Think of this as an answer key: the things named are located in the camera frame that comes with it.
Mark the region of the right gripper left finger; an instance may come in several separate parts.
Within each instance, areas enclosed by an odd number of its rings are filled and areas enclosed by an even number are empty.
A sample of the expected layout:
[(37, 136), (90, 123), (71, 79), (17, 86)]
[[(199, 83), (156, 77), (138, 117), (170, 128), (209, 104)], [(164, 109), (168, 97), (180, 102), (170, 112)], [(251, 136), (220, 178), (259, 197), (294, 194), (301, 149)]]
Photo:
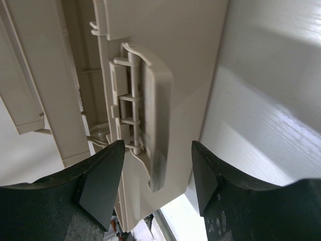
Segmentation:
[(1, 240), (103, 240), (125, 154), (118, 140), (33, 183), (1, 187)]

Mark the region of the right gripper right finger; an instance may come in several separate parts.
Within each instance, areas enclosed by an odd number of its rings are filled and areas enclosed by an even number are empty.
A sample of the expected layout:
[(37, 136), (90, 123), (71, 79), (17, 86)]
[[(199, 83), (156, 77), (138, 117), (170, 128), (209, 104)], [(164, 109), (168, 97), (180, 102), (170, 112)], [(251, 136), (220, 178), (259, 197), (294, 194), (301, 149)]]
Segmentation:
[(320, 179), (274, 185), (192, 142), (200, 215), (208, 240), (320, 240)]

